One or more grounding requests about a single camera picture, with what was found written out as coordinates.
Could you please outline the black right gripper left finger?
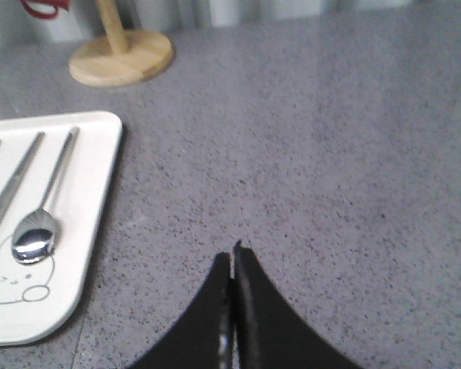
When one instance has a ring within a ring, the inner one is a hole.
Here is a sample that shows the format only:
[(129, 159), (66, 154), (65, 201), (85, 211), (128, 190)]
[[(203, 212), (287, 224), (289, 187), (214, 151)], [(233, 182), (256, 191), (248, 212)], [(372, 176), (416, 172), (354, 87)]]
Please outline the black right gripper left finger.
[(231, 366), (231, 261), (216, 255), (185, 312), (132, 368), (229, 368)]

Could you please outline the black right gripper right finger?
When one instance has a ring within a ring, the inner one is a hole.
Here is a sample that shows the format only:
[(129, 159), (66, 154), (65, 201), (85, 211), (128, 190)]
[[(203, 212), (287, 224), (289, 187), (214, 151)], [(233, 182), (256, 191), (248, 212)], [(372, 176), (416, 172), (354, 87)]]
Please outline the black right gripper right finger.
[(242, 368), (358, 368), (307, 325), (254, 251), (234, 246), (237, 346)]

